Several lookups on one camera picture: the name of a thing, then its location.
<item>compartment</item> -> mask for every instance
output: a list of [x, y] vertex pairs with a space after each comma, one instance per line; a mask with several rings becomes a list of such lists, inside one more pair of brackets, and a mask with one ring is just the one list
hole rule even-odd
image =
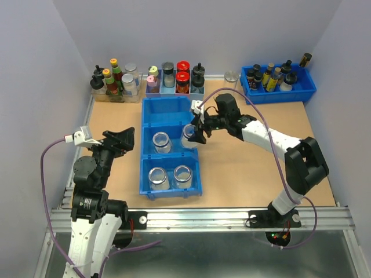
[[[182, 136], [183, 127], [189, 122], [182, 122], [181, 125], [173, 126], [155, 126], [155, 127], [143, 127], [141, 132], [141, 154], [142, 155], [169, 155], [176, 152], [192, 152], [195, 153], [196, 149], [186, 149], [180, 144], [180, 138]], [[157, 153], [155, 145], [153, 144], [152, 138], [157, 132], [165, 132], [171, 142], [172, 148], [169, 153]]]
[[190, 123], [191, 101], [187, 97], [145, 98], [142, 102], [142, 123]]
[[[179, 165], [186, 165], [192, 170], [192, 187], [174, 188], [173, 172]], [[154, 167], [164, 168], [168, 174], [170, 189], [153, 191], [148, 180], [148, 173]], [[152, 156], [141, 160], [140, 165], [140, 194], [146, 195], [150, 200], [160, 197], [183, 197], [187, 198], [192, 195], [202, 195], [201, 178], [199, 172], [199, 162], [197, 154], [182, 153], [179, 156], [153, 158]]]

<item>white wall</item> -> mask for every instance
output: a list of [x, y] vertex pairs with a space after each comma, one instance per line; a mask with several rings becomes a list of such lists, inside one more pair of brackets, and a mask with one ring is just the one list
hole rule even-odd
[[[0, 25], [0, 276], [33, 277], [46, 227], [40, 154], [82, 123], [89, 73], [52, 1], [2, 1]], [[46, 157], [49, 208], [74, 151]]]
[[90, 70], [188, 60], [207, 74], [311, 52], [341, 0], [53, 0]]
[[343, 0], [313, 51], [317, 92], [306, 105], [341, 205], [349, 205], [371, 266], [371, 2]]

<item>small bottle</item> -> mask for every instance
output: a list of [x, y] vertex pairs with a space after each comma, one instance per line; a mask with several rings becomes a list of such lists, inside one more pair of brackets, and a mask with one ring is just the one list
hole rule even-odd
[[175, 86], [174, 64], [172, 62], [162, 63], [163, 84], [167, 88]]
[[262, 78], [263, 74], [260, 71], [255, 72], [253, 82], [251, 83], [251, 89], [253, 91], [256, 91], [259, 88], [259, 83], [261, 82]]
[[261, 80], [261, 84], [263, 85], [263, 88], [267, 87], [267, 84], [268, 84], [268, 81], [271, 77], [273, 68], [274, 68], [274, 64], [269, 63], [268, 66], [267, 66], [267, 69], [264, 71], [263, 79]]
[[190, 88], [190, 75], [185, 71], [176, 74], [176, 93], [188, 94]]
[[285, 80], [281, 83], [279, 89], [281, 91], [291, 91], [292, 85], [297, 81], [296, 71], [293, 71], [285, 76]]
[[127, 63], [125, 65], [125, 71], [126, 71], [126, 73], [132, 74], [134, 76], [134, 81], [135, 81], [135, 84], [137, 86], [137, 90], [139, 91], [140, 90], [140, 81], [139, 81], [139, 72], [138, 72], [138, 69], [137, 69], [137, 65], [134, 64], [134, 63]]
[[303, 55], [303, 58], [301, 58], [300, 60], [300, 63], [299, 63], [299, 67], [301, 68], [305, 68], [309, 65], [309, 61], [312, 59], [312, 54], [310, 53], [305, 53]]
[[160, 85], [158, 84], [156, 77], [153, 75], [147, 77], [147, 91], [151, 94], [160, 92]]
[[273, 92], [274, 88], [277, 85], [278, 78], [281, 74], [281, 69], [280, 68], [275, 68], [272, 76], [270, 77], [268, 84], [267, 84], [267, 92]]
[[281, 65], [281, 76], [279, 77], [277, 84], [280, 85], [283, 82], [286, 74], [290, 73], [291, 69], [291, 60], [287, 60], [287, 62]]
[[198, 65], [195, 65], [192, 70], [192, 78], [193, 76], [197, 76], [200, 74], [202, 77], [205, 76], [205, 68], [201, 66], [201, 63], [198, 63]]
[[197, 76], [192, 77], [191, 93], [204, 94], [205, 78], [200, 73]]
[[187, 61], [180, 61], [176, 64], [176, 70], [177, 72], [185, 71], [190, 74], [190, 64]]
[[250, 88], [251, 88], [251, 83], [253, 82], [253, 79], [254, 79], [254, 74], [255, 74], [255, 71], [253, 69], [249, 69], [248, 73], [246, 74]]
[[110, 60], [111, 66], [112, 66], [112, 73], [114, 74], [114, 79], [117, 83], [118, 89], [120, 92], [123, 91], [123, 84], [121, 82], [121, 78], [123, 76], [123, 73], [121, 71], [120, 66], [118, 65], [118, 61], [115, 58], [112, 58]]

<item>condiment bottle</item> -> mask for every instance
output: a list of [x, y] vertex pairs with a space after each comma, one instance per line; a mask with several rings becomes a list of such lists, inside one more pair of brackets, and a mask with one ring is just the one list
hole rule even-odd
[[188, 94], [190, 87], [190, 75], [181, 71], [176, 74], [176, 93]]
[[262, 78], [263, 74], [260, 71], [255, 72], [253, 82], [251, 83], [251, 89], [253, 91], [256, 91], [259, 88], [259, 83]]
[[114, 74], [114, 79], [117, 83], [118, 89], [120, 92], [123, 91], [123, 84], [121, 82], [121, 78], [123, 76], [123, 73], [121, 71], [121, 68], [118, 65], [118, 61], [115, 58], [112, 58], [110, 60], [111, 66], [112, 66], [112, 73]]
[[205, 68], [201, 66], [201, 63], [198, 63], [198, 65], [195, 65], [192, 70], [192, 78], [193, 76], [197, 76], [200, 74], [202, 77], [205, 76]]
[[268, 81], [271, 77], [273, 68], [274, 68], [274, 64], [269, 63], [268, 66], [267, 66], [267, 69], [265, 70], [265, 72], [263, 74], [263, 79], [261, 80], [261, 84], [263, 85], [263, 88], [267, 87], [267, 84], [268, 84]]
[[180, 61], [176, 64], [177, 72], [185, 71], [190, 74], [190, 64], [187, 61]]
[[163, 84], [167, 88], [175, 86], [174, 64], [172, 62], [162, 63]]
[[290, 73], [291, 69], [291, 60], [287, 60], [287, 62], [281, 65], [281, 76], [279, 77], [277, 84], [280, 85], [283, 82], [286, 74]]
[[281, 69], [280, 68], [275, 68], [271, 78], [268, 81], [267, 92], [273, 92], [274, 91], [274, 88], [277, 85], [278, 78], [279, 78], [280, 74], [281, 74]]
[[196, 94], [203, 94], [204, 90], [205, 78], [201, 76], [200, 73], [197, 76], [192, 77], [192, 84], [191, 84], [191, 93]]

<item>red lid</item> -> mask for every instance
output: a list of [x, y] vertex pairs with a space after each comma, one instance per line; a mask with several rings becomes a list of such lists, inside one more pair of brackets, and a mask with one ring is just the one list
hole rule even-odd
[[176, 74], [176, 80], [179, 82], [188, 82], [190, 80], [190, 74], [185, 71], [180, 71]]
[[189, 71], [190, 64], [187, 61], [180, 61], [176, 64], [178, 71]]

